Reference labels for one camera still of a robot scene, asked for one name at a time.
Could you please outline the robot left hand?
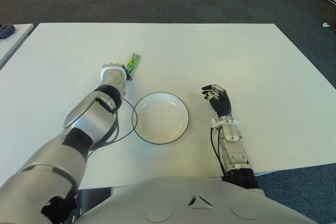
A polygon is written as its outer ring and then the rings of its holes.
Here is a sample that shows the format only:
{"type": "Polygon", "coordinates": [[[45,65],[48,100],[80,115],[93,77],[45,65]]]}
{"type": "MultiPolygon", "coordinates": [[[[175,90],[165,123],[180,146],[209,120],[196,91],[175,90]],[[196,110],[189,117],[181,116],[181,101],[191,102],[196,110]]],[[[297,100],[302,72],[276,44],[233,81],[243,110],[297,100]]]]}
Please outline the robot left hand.
{"type": "Polygon", "coordinates": [[[124,76],[124,79],[126,81],[131,81],[133,79],[131,72],[127,69],[127,67],[124,64],[121,63],[109,63],[104,64],[100,73],[100,79],[101,81],[104,80],[104,74],[109,70],[121,70],[122,74],[124,76]]]}

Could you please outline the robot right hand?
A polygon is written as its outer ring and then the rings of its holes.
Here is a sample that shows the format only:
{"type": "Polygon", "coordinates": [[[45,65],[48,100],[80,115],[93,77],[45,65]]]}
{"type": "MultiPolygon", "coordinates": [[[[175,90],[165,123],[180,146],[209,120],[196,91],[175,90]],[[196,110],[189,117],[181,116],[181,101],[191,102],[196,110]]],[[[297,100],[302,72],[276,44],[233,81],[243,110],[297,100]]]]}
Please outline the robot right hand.
{"type": "Polygon", "coordinates": [[[202,87],[204,98],[209,101],[213,110],[220,118],[222,116],[232,116],[232,107],[226,90],[217,84],[202,87]]]}

